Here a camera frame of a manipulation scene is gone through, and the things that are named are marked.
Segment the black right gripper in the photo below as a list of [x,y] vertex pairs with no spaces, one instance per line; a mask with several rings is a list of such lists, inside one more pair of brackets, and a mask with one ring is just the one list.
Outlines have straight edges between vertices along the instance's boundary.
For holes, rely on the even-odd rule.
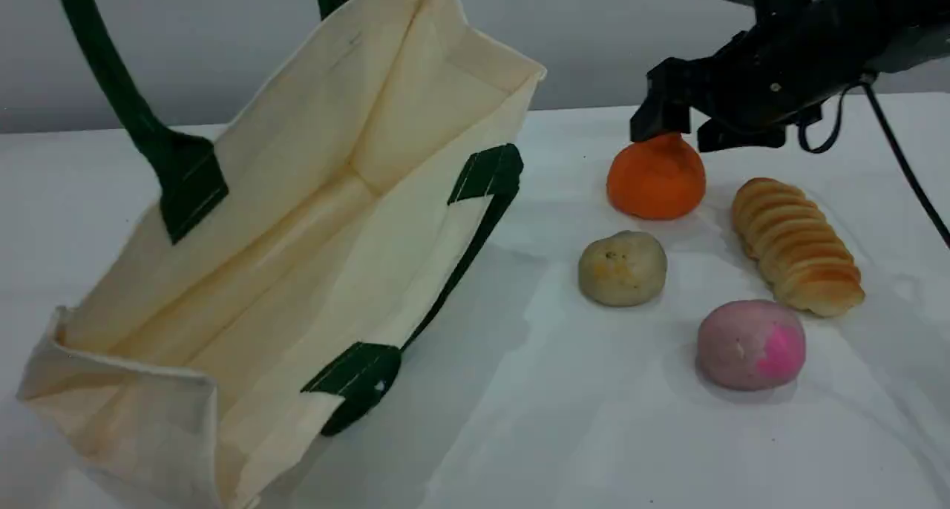
[[[877,15],[862,5],[812,4],[754,26],[736,48],[709,61],[696,109],[712,118],[698,129],[699,153],[784,146],[787,124],[780,121],[855,83],[876,52]],[[630,140],[691,133],[693,63],[668,57],[646,79]]]

